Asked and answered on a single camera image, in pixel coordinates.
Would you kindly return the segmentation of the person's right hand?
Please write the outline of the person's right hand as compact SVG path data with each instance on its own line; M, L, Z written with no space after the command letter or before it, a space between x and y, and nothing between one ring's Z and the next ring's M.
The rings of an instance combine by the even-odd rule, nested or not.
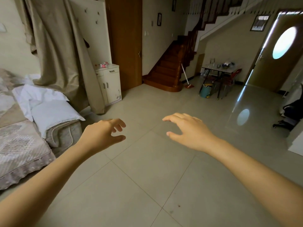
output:
M189 137L187 143L179 143L190 149L212 154L226 151L230 145L216 137L199 118L184 113L174 113L162 119L164 122L172 122L180 131Z

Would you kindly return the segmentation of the person's left hand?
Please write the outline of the person's left hand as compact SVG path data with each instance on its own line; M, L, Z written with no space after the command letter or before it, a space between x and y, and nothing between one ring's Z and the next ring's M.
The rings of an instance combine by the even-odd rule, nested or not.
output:
M126 124L121 119L100 120L85 128L75 146L88 156L93 156L110 147L104 146L106 137L122 132L125 127Z

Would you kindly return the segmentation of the person's right forearm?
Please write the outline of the person's right forearm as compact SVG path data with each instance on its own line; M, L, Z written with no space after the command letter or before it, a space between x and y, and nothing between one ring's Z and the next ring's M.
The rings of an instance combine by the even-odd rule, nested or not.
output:
M206 151L222 163L283 226L303 227L303 187L216 139Z

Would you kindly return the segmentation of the person's left forearm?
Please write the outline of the person's left forearm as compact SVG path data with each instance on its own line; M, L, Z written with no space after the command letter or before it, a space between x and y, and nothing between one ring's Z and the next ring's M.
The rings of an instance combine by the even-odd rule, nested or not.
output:
M33 227L74 171L94 154L93 145L78 142L0 202L0 227Z

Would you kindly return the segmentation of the teal bucket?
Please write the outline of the teal bucket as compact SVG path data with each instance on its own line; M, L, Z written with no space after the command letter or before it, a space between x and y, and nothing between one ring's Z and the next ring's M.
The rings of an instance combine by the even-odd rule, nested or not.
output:
M213 88L213 83L202 84L199 96L202 98L209 98L211 95L211 90Z

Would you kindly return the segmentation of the small white cabinet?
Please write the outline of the small white cabinet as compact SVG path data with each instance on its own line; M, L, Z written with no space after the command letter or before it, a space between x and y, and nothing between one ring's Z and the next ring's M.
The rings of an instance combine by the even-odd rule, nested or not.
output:
M110 106L122 100L119 65L108 64L95 66L99 85L103 94L105 106Z

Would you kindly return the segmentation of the white pillow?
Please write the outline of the white pillow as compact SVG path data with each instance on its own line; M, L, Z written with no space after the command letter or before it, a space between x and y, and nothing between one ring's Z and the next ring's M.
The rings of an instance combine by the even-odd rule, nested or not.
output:
M30 101L30 107L32 118L44 139L47 131L56 125L74 120L85 121L85 118L64 100L47 102L32 100Z

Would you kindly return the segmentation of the glass top dining table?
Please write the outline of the glass top dining table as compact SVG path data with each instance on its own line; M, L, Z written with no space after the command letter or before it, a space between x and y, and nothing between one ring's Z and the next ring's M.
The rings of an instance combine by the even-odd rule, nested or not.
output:
M213 86L218 85L217 100L219 100L223 96L223 91L224 91L223 79L224 79L224 77L229 77L232 72L234 72L238 69L233 63L230 63L230 67L228 69L222 69L221 65L222 64L215 63L214 66L211 66L209 64L202 66L202 68L204 69L203 84L213 83Z

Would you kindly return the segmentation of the red chair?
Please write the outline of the red chair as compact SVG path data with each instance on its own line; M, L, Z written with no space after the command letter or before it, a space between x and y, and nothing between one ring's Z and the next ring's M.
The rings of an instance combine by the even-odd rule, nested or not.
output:
M233 88L235 82L236 82L236 77L242 72L242 68L237 69L236 71L232 72L231 75L229 77L224 77L223 79L223 96L222 99L224 97L226 97L228 95L228 93L231 91L231 89Z

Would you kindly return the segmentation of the white cloth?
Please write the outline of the white cloth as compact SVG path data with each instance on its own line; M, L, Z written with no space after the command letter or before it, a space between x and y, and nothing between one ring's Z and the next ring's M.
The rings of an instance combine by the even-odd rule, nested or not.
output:
M34 107L34 104L49 102L52 100L69 101L69 99L59 91L28 84L15 87L12 90L12 93L16 98L25 118L31 122L33 122L31 109Z

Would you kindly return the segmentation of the patterned sofa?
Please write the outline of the patterned sofa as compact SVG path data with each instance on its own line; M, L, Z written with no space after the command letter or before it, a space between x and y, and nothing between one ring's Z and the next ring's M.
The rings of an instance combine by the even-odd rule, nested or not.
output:
M45 139L41 137L12 93L15 87L34 85L34 77L39 75L21 77L0 68L0 191L49 165L82 134L81 120L74 120L52 127Z

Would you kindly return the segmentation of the beige curtain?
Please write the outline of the beige curtain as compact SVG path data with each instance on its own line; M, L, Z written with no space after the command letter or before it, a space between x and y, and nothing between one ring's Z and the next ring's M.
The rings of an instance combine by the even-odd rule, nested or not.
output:
M105 102L70 0L14 0L26 41L40 63L34 84L63 93L78 112Z

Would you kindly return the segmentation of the white furniture corner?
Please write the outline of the white furniture corner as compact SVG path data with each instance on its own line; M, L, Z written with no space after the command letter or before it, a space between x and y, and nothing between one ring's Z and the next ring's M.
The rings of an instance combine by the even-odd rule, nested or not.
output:
M303 123L298 124L286 138L288 151L303 156Z

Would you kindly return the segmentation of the wooden door with oval window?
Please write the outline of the wooden door with oval window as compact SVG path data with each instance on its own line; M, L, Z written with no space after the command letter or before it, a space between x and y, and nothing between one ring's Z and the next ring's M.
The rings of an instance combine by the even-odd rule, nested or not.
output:
M278 12L246 83L278 92L303 55L303 9Z

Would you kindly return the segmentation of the black framed wall picture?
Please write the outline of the black framed wall picture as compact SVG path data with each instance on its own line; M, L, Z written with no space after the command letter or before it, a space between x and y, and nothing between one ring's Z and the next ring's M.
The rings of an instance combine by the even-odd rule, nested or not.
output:
M256 15L250 31L263 32L271 15Z

